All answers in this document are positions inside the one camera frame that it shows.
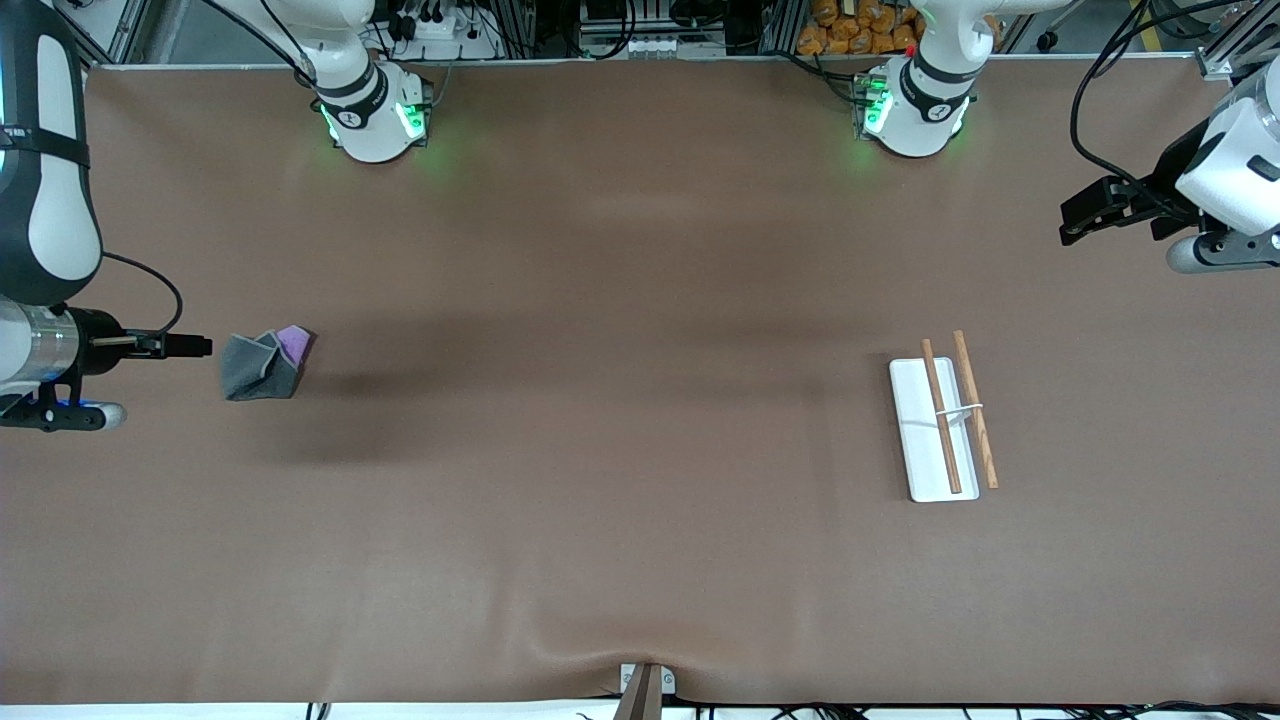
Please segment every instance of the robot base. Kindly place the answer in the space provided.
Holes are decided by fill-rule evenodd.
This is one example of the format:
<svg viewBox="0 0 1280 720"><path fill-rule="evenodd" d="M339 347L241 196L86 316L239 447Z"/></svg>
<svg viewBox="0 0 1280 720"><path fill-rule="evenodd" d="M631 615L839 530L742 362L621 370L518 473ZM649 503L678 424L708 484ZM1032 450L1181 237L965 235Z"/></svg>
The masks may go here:
<svg viewBox="0 0 1280 720"><path fill-rule="evenodd" d="M892 152L906 158L925 158L946 147L947 141L960 132L965 100L954 119L941 123L925 122L919 110L902 100L901 74L906 58L893 58L868 72L870 81L865 96L872 102L854 109L854 120L860 137L874 137Z"/></svg>
<svg viewBox="0 0 1280 720"><path fill-rule="evenodd" d="M390 87L369 123L357 129L329 120L334 147L342 147L361 163L385 163L415 145L425 146L431 122L431 86L393 63L378 63L378 67L387 73Z"/></svg>

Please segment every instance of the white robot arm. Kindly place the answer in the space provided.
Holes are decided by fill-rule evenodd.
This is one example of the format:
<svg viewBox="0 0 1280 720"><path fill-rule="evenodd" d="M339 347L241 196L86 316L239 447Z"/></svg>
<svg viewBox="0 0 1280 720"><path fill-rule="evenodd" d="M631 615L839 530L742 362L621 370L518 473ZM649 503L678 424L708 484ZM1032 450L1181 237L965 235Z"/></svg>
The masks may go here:
<svg viewBox="0 0 1280 720"><path fill-rule="evenodd" d="M329 133L362 163L384 163L426 138L430 86L375 63L358 32L374 0L209 0L292 58L320 97Z"/></svg>
<svg viewBox="0 0 1280 720"><path fill-rule="evenodd" d="M995 44L984 19L998 13L1039 13L1066 0L911 0L925 18L924 37L910 58L870 72L883 77L878 101L863 110L864 132L908 158L942 150L960 131L969 88Z"/></svg>
<svg viewBox="0 0 1280 720"><path fill-rule="evenodd" d="M212 352L198 336L127 331L106 313L67 306L102 259L84 137L65 20L51 3L0 0L0 427L114 427L124 409L82 401L84 377L125 357Z"/></svg>
<svg viewBox="0 0 1280 720"><path fill-rule="evenodd" d="M1151 222L1179 273L1280 268L1280 59L1239 82L1138 186L1107 176L1062 204L1062 245ZM1160 200L1158 206L1152 200Z"/></svg>

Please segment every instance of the brown table surface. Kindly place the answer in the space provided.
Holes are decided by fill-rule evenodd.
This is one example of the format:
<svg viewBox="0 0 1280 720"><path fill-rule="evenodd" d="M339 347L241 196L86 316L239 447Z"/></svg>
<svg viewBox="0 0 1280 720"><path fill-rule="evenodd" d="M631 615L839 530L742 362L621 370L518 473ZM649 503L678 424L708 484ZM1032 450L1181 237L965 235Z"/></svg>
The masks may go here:
<svg viewBox="0 0 1280 720"><path fill-rule="evenodd" d="M911 161L782 63L466 68L380 167L287 73L92 73L108 246L179 329L320 341L288 402L140 361L88 386L125 427L0 436L3 697L590 696L653 659L703 701L1280 701L1280 274L1059 246L1083 70L992 63ZM1222 88L1125 61L1085 136L1146 172ZM78 304L170 307L113 265ZM954 328L1004 487L915 505L887 363Z"/></svg>

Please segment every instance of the chopstick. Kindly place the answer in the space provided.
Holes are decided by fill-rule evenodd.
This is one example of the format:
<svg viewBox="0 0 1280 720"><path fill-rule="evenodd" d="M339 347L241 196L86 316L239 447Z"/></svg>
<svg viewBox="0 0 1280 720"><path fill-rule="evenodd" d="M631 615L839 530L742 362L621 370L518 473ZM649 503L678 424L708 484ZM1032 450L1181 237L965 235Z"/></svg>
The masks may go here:
<svg viewBox="0 0 1280 720"><path fill-rule="evenodd" d="M973 409L973 427L978 433L978 454L982 456L982 474L987 478L987 488L996 489L996 459L991 455L991 441L987 439L987 419L982 415L982 401L978 400L978 383L973 379L973 365L969 364L969 346L964 342L964 331L952 333L956 341L956 359L960 361L960 382L964 384L965 405Z"/></svg>
<svg viewBox="0 0 1280 720"><path fill-rule="evenodd" d="M929 377L929 392L933 393L933 413L938 421L938 437L942 439L942 457L947 464L947 482L951 483L951 495L959 495L960 469L956 466L956 448L951 445L951 421L942 414L946 405L942 402L938 369L933 366L933 343L924 338L920 341L920 348L924 351L924 373Z"/></svg>

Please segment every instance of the white plate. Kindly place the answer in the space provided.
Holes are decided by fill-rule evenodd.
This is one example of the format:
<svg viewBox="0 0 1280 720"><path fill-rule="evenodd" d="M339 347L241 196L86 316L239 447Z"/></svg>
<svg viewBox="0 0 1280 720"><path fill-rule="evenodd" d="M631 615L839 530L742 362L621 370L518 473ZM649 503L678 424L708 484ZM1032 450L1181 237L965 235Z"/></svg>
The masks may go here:
<svg viewBox="0 0 1280 720"><path fill-rule="evenodd" d="M946 407L960 407L960 388L950 357L934 357L942 402ZM916 502L948 502L978 500L978 470L973 465L969 430L965 428L968 413L947 416L951 445L955 446L956 468L960 470L960 492L951 492L947 466L942 457L942 438L938 420L933 414L933 393L923 359L892 360L888 377L893 383L893 405L897 407L897 429L902 436L902 456L906 461L906 479L911 487L911 500Z"/></svg>

